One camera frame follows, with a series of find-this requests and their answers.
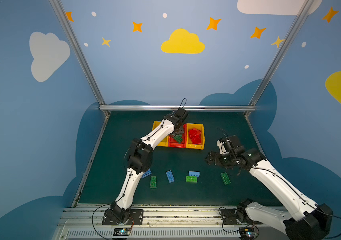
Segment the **left yellow plastic bin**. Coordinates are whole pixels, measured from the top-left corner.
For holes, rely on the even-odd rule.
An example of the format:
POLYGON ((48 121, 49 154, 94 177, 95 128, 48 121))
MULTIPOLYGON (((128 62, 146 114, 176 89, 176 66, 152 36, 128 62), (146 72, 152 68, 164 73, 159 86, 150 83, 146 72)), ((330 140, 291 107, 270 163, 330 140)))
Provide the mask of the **left yellow plastic bin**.
POLYGON ((174 125, 168 121, 162 121, 150 134, 150 145, 155 149, 156 147, 168 146, 168 135, 173 131, 174 125))

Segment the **red plastic bin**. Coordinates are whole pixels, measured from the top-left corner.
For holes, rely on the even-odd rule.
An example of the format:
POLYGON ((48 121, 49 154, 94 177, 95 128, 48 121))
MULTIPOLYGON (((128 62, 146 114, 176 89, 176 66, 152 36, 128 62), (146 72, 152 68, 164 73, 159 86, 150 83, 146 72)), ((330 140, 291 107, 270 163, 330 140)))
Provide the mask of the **red plastic bin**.
POLYGON ((168 137, 168 147, 170 148, 182 148, 185 149, 187 145, 187 124, 183 125, 183 130, 180 134, 173 137, 168 137))

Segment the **left controller board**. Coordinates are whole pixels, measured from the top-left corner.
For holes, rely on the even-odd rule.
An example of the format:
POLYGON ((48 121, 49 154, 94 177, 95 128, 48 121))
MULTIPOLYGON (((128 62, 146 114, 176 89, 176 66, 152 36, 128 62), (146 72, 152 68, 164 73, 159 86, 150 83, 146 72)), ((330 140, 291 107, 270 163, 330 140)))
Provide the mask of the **left controller board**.
POLYGON ((130 229, 114 229, 113 236, 114 237, 129 237, 131 234, 130 229))

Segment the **light blue lego brick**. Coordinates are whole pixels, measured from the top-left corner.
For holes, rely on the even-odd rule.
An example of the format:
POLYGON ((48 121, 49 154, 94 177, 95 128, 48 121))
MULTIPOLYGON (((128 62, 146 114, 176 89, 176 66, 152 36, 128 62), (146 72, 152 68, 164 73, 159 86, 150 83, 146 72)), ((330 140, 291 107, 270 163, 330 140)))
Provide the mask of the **light blue lego brick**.
POLYGON ((199 177, 200 176, 200 172, 196 172, 196 171, 189 171, 189 176, 190 177, 199 177))

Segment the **left aluminium frame post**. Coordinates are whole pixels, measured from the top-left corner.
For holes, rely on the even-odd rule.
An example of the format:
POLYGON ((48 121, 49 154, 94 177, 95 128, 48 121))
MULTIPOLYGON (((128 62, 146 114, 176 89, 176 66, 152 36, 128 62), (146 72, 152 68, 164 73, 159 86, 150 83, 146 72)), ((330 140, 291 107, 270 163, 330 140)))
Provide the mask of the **left aluminium frame post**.
POLYGON ((103 99, 103 96, 101 94, 101 91, 97 85, 97 82, 94 78, 93 73, 91 72, 91 69, 85 59, 85 56, 83 54, 83 51, 81 49, 81 46, 77 40, 77 37, 73 31, 73 28, 71 26, 70 21, 67 18, 66 12, 64 11, 64 7, 59 0, 49 0, 53 11, 55 12, 55 15, 57 16, 61 27, 64 30, 64 33, 66 37, 68 38, 68 41, 70 43, 70 46, 72 47, 72 50, 74 51, 77 60, 81 66, 81 69, 84 72, 84 75, 93 91, 94 96, 96 97, 99 107, 101 105, 105 105, 105 101, 103 99))

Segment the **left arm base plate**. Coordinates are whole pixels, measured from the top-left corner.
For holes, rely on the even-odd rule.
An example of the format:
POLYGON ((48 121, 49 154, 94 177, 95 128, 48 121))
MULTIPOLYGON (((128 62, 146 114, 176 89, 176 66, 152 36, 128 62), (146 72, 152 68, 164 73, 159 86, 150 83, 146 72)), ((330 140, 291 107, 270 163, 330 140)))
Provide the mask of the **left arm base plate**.
POLYGON ((142 225, 143 210, 133 209, 122 213, 122 215, 116 215, 112 210, 107 209, 104 212, 101 224, 103 226, 128 226, 128 225, 142 225))

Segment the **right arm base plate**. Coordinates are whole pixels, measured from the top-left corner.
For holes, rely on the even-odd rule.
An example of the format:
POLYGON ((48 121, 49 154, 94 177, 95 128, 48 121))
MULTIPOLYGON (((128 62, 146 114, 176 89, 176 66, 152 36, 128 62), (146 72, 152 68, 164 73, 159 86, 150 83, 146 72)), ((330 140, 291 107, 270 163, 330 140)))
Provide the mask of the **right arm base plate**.
POLYGON ((249 223, 243 210, 219 208, 224 225, 246 225, 249 223))

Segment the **yellow plastic bin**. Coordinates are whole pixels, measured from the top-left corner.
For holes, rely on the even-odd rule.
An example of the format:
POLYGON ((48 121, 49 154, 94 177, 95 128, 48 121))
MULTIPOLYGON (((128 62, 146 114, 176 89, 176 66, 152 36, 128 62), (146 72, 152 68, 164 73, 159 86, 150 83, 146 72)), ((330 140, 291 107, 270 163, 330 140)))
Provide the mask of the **yellow plastic bin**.
POLYGON ((204 125, 187 123, 187 149, 203 150, 205 147, 204 125))
POLYGON ((150 145, 155 149, 156 147, 168 146, 168 135, 173 131, 174 125, 168 121, 162 121, 150 134, 150 145))

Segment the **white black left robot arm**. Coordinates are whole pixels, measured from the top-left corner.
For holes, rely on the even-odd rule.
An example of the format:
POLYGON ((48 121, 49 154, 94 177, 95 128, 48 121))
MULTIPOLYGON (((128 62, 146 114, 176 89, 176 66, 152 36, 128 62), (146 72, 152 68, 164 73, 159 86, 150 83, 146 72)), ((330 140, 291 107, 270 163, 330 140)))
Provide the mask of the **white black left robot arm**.
POLYGON ((138 183, 152 164, 153 151, 167 136, 174 136, 183 128, 188 112, 179 107, 164 116, 160 124, 140 139, 133 139, 127 150, 126 176, 120 193, 110 204, 110 210, 119 223, 126 223, 138 183))

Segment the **aluminium front mounting rail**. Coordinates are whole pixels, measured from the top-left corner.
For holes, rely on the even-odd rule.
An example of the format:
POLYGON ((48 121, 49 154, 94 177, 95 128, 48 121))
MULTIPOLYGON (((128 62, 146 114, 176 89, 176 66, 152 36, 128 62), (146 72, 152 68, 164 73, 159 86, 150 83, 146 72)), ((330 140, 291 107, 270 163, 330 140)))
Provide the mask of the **aluminium front mounting rail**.
POLYGON ((84 205, 63 211, 54 240, 240 240, 240 228, 253 228, 256 240, 286 240, 285 233, 260 222, 224 225, 219 208, 234 206, 135 206, 142 209, 142 225, 103 226, 107 207, 84 205), (114 229, 130 229, 129 237, 114 237, 114 229))

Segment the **bright green lego brick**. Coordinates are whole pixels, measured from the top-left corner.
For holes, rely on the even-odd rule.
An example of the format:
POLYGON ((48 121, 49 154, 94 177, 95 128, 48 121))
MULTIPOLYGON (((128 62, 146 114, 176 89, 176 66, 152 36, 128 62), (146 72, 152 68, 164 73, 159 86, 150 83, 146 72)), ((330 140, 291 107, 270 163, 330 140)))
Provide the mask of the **bright green lego brick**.
POLYGON ((195 176, 186 176, 186 183, 197 183, 198 178, 195 176))

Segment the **horizontal aluminium frame rail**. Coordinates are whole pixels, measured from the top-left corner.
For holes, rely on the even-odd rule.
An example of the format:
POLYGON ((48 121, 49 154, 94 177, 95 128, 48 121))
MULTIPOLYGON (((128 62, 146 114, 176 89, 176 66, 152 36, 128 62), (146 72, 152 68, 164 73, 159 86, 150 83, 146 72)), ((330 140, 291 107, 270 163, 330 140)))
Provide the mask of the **horizontal aluminium frame rail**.
MULTIPOLYGON (((101 111, 174 111, 179 106, 161 105, 100 105, 101 111)), ((193 112, 254 112, 256 106, 184 106, 186 111, 193 112)))

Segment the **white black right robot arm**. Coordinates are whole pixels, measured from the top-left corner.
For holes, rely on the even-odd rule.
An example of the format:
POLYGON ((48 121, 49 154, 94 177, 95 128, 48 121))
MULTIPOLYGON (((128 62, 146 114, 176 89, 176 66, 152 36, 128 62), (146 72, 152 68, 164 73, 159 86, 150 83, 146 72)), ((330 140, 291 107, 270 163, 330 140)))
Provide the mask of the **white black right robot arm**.
POLYGON ((257 149, 243 153, 209 152, 208 165, 240 167, 258 179, 283 204, 284 212, 265 207, 252 200, 237 205, 234 218, 239 224, 260 222, 286 234, 291 240, 322 240, 329 233, 332 209, 318 205, 287 181, 257 149))

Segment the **red lego brick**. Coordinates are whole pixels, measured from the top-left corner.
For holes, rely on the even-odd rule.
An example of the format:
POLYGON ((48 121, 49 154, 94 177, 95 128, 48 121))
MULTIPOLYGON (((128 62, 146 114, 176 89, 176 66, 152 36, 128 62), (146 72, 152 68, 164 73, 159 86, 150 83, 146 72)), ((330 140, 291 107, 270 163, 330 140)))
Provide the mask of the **red lego brick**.
POLYGON ((189 130, 189 139, 193 145, 200 145, 202 143, 202 132, 196 128, 189 130))

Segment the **green lego brick small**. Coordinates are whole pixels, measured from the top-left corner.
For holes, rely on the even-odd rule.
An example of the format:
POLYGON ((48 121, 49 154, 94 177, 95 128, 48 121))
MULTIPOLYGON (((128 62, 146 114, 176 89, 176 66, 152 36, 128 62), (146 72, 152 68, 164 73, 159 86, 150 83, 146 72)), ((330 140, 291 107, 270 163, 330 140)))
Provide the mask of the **green lego brick small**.
POLYGON ((173 137, 173 139, 178 143, 182 143, 183 142, 183 135, 175 135, 173 137))

